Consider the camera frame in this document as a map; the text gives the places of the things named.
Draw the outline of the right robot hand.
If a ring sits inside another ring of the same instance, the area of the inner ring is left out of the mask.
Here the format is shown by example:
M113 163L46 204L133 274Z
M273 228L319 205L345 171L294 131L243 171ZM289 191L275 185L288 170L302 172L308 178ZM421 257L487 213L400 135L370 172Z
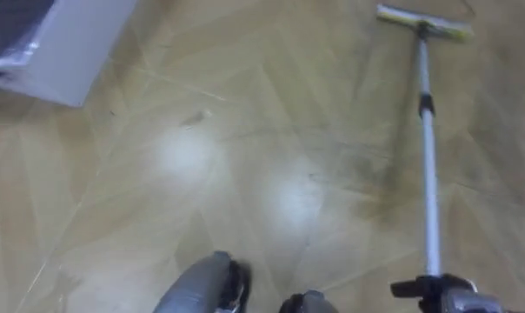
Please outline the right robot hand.
M418 307L422 313L440 312L442 295L452 289L476 291L471 281L451 274L417 276L414 280L390 284L394 297L418 298Z

